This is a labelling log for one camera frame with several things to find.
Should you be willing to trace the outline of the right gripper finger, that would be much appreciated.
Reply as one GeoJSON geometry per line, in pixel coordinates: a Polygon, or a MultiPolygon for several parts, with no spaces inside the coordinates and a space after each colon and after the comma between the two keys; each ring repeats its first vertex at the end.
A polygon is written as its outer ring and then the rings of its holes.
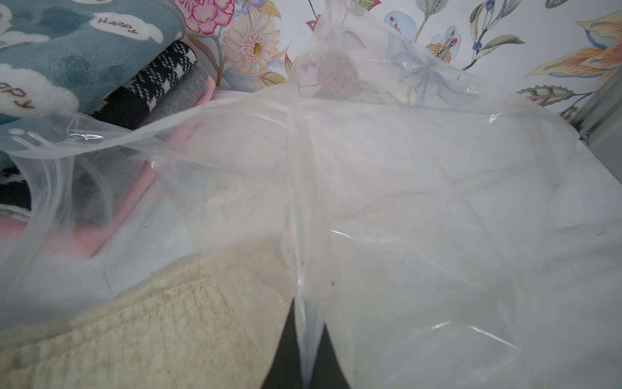
{"type": "MultiPolygon", "coordinates": [[[[300,350],[296,339],[294,301],[292,301],[275,357],[261,389],[305,388],[301,377],[300,350]]],[[[317,350],[310,384],[306,388],[349,388],[332,344],[327,326],[317,350]]]]}

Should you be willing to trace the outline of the cream blanket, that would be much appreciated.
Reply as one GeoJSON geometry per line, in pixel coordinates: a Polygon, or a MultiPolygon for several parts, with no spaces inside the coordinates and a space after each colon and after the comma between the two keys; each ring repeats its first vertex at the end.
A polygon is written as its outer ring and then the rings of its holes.
{"type": "Polygon", "coordinates": [[[259,388],[293,296],[267,240],[189,256],[116,298],[1,334],[4,388],[259,388]]]}

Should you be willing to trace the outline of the clear plastic vacuum bag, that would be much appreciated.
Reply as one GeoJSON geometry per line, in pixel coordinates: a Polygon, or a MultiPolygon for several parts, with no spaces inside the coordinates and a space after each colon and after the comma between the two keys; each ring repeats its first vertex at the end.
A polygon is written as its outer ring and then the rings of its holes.
{"type": "Polygon", "coordinates": [[[562,118],[352,1],[328,5],[282,86],[136,131],[25,118],[1,148],[33,192],[1,253],[1,334],[189,256],[225,279],[214,254],[267,240],[305,387],[324,326],[349,388],[621,385],[620,182],[562,118]],[[116,174],[145,163],[156,179],[119,228],[91,258],[63,254],[77,227],[113,218],[81,225],[74,201],[110,212],[116,174]]]}

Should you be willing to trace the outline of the pink blanket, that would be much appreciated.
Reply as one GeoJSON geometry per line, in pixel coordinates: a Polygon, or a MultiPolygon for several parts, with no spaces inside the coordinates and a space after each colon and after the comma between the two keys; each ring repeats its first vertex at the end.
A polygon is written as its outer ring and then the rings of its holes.
{"type": "MultiPolygon", "coordinates": [[[[194,106],[206,104],[212,98],[215,91],[215,81],[210,76],[207,76],[205,89],[206,92],[195,102],[194,106]]],[[[77,227],[74,230],[70,243],[67,246],[61,244],[61,248],[66,249],[62,253],[76,258],[79,256],[91,258],[119,228],[155,181],[155,178],[156,176],[149,164],[143,164],[136,180],[133,181],[130,189],[126,191],[125,196],[121,198],[120,205],[115,208],[110,224],[105,227],[77,227]]],[[[20,238],[25,228],[25,222],[1,217],[1,238],[20,238]]]]}

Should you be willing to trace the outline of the black white patterned blanket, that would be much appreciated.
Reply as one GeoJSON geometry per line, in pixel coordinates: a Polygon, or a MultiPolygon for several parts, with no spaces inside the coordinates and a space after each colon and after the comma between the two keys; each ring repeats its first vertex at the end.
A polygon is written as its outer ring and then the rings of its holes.
{"type": "MultiPolygon", "coordinates": [[[[139,123],[196,65],[194,50],[176,41],[88,115],[128,130],[138,129],[139,123]]],[[[1,215],[20,221],[27,221],[31,216],[29,185],[5,153],[1,154],[1,215]]]]}

